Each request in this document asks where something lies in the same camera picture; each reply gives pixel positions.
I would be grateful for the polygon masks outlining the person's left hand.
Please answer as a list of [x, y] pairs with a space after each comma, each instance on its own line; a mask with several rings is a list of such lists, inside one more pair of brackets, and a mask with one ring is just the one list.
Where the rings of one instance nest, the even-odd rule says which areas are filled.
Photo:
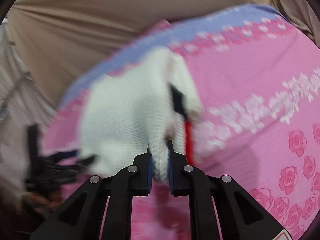
[[63, 203], [61, 189], [50, 193], [48, 197], [35, 192], [27, 192], [23, 200], [44, 217], [51, 215]]

